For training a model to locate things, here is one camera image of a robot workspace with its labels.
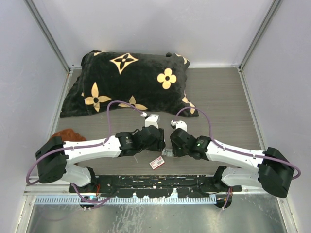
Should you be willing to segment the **red white staple box sleeve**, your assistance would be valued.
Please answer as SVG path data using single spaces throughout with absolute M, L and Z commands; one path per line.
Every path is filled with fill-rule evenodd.
M 149 163 L 149 165 L 152 168 L 152 170 L 155 170 L 155 169 L 159 168 L 163 164 L 165 164 L 165 161 L 164 161 L 162 156 L 157 157 L 156 159 L 154 159 L 153 161 L 151 161 Z

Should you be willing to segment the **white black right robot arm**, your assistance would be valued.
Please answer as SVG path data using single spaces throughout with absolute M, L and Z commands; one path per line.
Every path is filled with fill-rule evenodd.
M 196 160 L 225 163 L 214 175 L 215 186 L 227 190 L 234 186 L 253 186 L 285 198 L 294 177 L 294 167 L 283 154 L 272 147 L 267 150 L 247 150 L 207 136 L 195 138 L 178 128 L 170 136 L 175 157 L 190 156 Z

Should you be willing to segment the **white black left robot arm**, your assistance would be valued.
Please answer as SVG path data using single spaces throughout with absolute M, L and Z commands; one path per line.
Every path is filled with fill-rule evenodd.
M 84 187 L 95 183 L 96 177 L 92 168 L 80 167 L 78 163 L 98 158 L 134 156 L 143 150 L 161 152 L 164 147 L 164 130 L 155 126 L 91 141 L 63 141 L 56 136 L 35 154 L 38 181 L 53 183 L 62 180 Z

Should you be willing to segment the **staple box tray with staples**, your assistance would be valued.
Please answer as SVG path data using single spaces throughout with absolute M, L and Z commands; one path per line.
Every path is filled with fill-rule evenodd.
M 164 149 L 162 151 L 162 156 L 173 157 L 173 150 L 172 149 Z

